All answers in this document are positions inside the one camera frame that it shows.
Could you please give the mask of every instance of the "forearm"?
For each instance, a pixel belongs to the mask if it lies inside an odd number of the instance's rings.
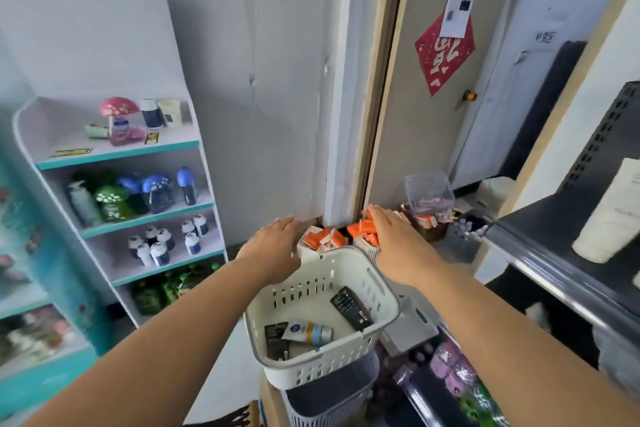
[[[637,424],[640,407],[476,279],[435,261],[416,282],[512,425]]]
[[[256,264],[229,262],[120,342],[26,425],[181,426],[264,283]]]

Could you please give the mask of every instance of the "gray plastic basket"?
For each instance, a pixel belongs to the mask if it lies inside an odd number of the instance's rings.
[[[353,363],[282,392],[292,427],[334,427],[355,415],[380,372],[375,351]]]

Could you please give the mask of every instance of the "gray shelf edge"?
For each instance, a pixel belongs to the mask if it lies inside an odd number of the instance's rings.
[[[640,318],[583,282],[563,259],[540,253],[497,223],[483,240],[512,257],[513,266],[573,311],[640,355]]]

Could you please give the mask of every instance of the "black package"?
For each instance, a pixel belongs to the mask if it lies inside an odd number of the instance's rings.
[[[289,323],[270,324],[264,327],[267,342],[267,358],[275,361],[289,359],[289,342],[282,338]]]
[[[340,292],[332,297],[331,303],[356,331],[362,332],[373,324],[364,305],[349,287],[342,287]]]

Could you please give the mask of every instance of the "hand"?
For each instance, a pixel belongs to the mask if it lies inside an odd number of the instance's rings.
[[[394,282],[411,286],[420,269],[440,261],[438,253],[410,223],[380,206],[371,205],[369,210],[380,241],[376,264],[385,276]]]
[[[284,282],[300,268],[300,257],[293,250],[293,240],[299,220],[276,220],[260,229],[238,252],[243,260],[264,273],[264,287]]]

